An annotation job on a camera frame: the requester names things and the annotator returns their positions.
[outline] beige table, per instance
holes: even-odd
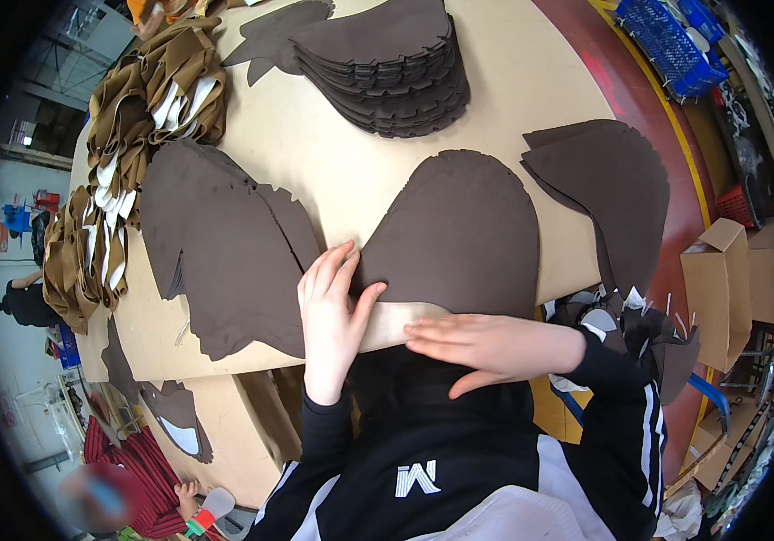
[[[95,327],[89,340],[78,337],[78,352],[87,380],[106,382],[100,352],[107,345],[107,327],[104,325],[104,332]],[[163,382],[152,383],[161,389]],[[201,464],[177,449],[141,400],[143,416],[170,467],[182,481],[201,482],[204,495],[221,486],[234,495],[238,505],[259,508],[279,481],[281,465],[299,460],[300,454],[299,438],[269,376],[253,372],[182,383],[195,395],[195,410],[212,447],[213,461]]]
[[[241,24],[292,2],[274,0],[218,13],[222,24],[215,36],[221,56],[242,41],[237,31]],[[335,4],[335,16],[344,16],[379,1]],[[497,5],[447,0],[446,6],[456,21],[472,93],[468,112],[456,124],[407,140],[363,133],[342,119],[304,77],[273,69],[249,88],[245,63],[227,69],[228,129],[219,148],[259,183],[291,191],[312,218],[324,247],[349,238],[365,244],[426,157],[446,149],[490,154],[522,180],[538,213],[537,303],[593,285],[599,275],[590,220],[546,196],[519,162],[527,150],[523,133],[613,119],[598,85],[566,39],[529,0],[503,0]],[[83,140],[78,152],[72,187],[87,180]],[[257,342],[218,362],[202,355],[198,339],[190,334],[175,346],[189,317],[188,305],[182,296],[172,301],[158,296],[143,242],[133,232],[126,279],[129,293],[120,300],[116,319],[138,380],[232,374],[302,362]],[[440,313],[442,309],[425,303],[379,303],[363,349],[399,344],[404,323]],[[90,332],[100,325],[91,320]]]

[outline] cardboard box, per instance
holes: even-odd
[[[754,402],[751,399],[744,399],[741,403],[734,403],[731,396],[728,396],[730,402],[730,434],[727,437],[727,441],[724,442],[723,447],[712,455],[702,468],[696,473],[695,478],[702,483],[709,490],[714,490],[718,484],[720,475],[724,472],[724,468],[727,467],[727,462],[730,460],[730,455],[733,453],[733,449],[736,449],[736,444],[739,443],[742,435],[748,429],[753,421],[754,416],[757,415],[758,408],[754,406]],[[736,472],[739,471],[742,464],[745,463],[748,456],[751,454],[751,449],[757,445],[757,440],[760,438],[763,424],[766,417],[769,415],[769,408],[766,408],[763,415],[760,417],[758,423],[751,431],[751,435],[739,449],[739,454],[736,455],[736,460],[730,467],[730,471],[724,478],[724,482],[727,483]],[[703,454],[706,449],[712,447],[712,444],[720,436],[720,414],[718,410],[712,411],[705,419],[697,426],[697,432],[694,435],[693,447]],[[693,463],[695,460],[691,453],[688,453],[686,462]]]
[[[748,233],[753,319],[774,323],[774,218]]]
[[[751,279],[745,227],[720,218],[682,252],[688,319],[700,328],[698,360],[727,372],[751,336]]]

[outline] left hand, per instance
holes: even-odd
[[[387,289],[378,282],[366,287],[357,306],[349,308],[348,288],[360,262],[354,242],[330,248],[315,260],[297,285],[299,315],[306,342],[306,395],[322,406],[338,402],[354,362],[375,301]],[[345,263],[342,261],[350,254]]]
[[[183,500],[195,499],[195,494],[201,490],[201,483],[196,479],[190,483],[183,483],[181,485],[175,485],[173,492],[176,493],[176,497],[182,502]]]

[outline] plastic bag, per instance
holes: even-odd
[[[702,520],[700,490],[696,480],[691,479],[663,502],[654,536],[667,541],[686,541],[700,532]]]
[[[50,224],[50,213],[43,211],[32,219],[32,259],[35,265],[44,264],[44,231]]]

